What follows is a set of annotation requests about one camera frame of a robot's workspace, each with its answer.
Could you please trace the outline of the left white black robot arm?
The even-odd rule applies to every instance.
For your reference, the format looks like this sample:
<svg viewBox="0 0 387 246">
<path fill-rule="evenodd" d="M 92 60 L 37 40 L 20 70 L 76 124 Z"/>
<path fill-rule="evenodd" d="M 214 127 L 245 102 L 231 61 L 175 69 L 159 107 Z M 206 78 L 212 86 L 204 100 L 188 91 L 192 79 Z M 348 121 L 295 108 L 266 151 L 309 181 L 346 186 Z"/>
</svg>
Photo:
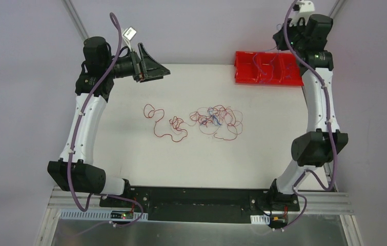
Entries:
<svg viewBox="0 0 387 246">
<path fill-rule="evenodd" d="M 142 43 L 138 43 L 138 51 L 124 46 L 113 55 L 109 43 L 95 36 L 84 41 L 83 53 L 69 137 L 59 159 L 50 161 L 47 171 L 63 191 L 113 195 L 119 207 L 127 207 L 132 201 L 132 193 L 125 188 L 128 181 L 110 176 L 93 164 L 98 124 L 114 79 L 131 77 L 143 83 L 162 79 L 171 72 L 152 58 Z"/>
</svg>

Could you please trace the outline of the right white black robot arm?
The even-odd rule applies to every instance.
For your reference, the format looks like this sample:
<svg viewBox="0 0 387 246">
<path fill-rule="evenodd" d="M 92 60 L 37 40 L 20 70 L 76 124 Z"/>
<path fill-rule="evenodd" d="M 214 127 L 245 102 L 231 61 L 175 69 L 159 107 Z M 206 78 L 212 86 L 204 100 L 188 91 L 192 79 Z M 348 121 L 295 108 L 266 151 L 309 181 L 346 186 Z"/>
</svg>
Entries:
<svg viewBox="0 0 387 246">
<path fill-rule="evenodd" d="M 307 131 L 291 145 L 292 161 L 266 192 L 266 203 L 273 210 L 297 211 L 295 188 L 307 174 L 334 161 L 349 141 L 340 130 L 333 105 L 333 55 L 325 49 L 332 26 L 332 18 L 308 14 L 290 18 L 273 36 L 278 50 L 289 50 L 296 57 L 308 110 Z"/>
</svg>

